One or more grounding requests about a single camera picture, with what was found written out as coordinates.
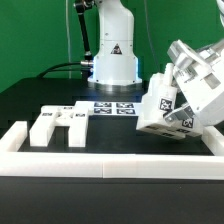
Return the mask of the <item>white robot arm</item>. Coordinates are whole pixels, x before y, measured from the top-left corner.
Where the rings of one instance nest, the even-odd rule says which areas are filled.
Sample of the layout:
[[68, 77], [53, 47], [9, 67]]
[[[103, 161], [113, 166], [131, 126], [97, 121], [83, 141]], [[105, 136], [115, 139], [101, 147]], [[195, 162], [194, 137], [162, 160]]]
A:
[[[88, 82], [100, 87], [129, 87], [141, 82], [133, 53], [134, 17], [120, 0], [76, 0], [86, 60], [93, 64]], [[100, 20], [99, 52], [90, 51], [84, 13], [97, 7]], [[168, 49], [171, 89], [178, 88], [186, 103], [176, 109], [159, 108], [159, 89], [153, 85], [142, 98], [144, 120], [158, 115], [166, 122], [197, 117], [202, 125], [224, 121], [224, 39], [197, 51], [176, 40]]]

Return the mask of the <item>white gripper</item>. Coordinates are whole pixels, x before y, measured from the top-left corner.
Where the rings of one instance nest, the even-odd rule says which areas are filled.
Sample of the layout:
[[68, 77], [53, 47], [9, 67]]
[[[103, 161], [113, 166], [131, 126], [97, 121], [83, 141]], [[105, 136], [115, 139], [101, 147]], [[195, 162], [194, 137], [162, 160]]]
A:
[[168, 49], [173, 77], [187, 103], [163, 115], [166, 122], [195, 115], [203, 126], [224, 121], [224, 39], [193, 50], [181, 40]]

